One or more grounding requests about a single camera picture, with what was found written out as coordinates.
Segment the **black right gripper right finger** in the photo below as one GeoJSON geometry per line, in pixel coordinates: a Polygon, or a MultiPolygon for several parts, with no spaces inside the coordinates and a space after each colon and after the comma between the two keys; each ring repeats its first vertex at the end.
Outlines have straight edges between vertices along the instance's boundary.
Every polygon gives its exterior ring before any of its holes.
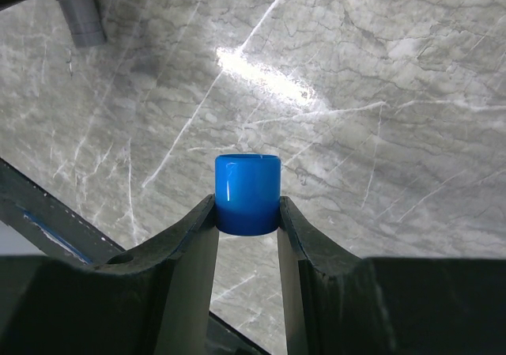
{"type": "Polygon", "coordinates": [[[502,354],[502,259],[359,258],[280,202],[291,354],[502,354]]]}

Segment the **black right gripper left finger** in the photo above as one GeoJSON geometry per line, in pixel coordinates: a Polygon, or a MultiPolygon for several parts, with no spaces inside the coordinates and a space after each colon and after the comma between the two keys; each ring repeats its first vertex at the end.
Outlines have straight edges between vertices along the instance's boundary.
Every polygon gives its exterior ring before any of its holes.
{"type": "Polygon", "coordinates": [[[217,257],[215,199],[105,263],[1,259],[4,354],[202,354],[217,257]]]}

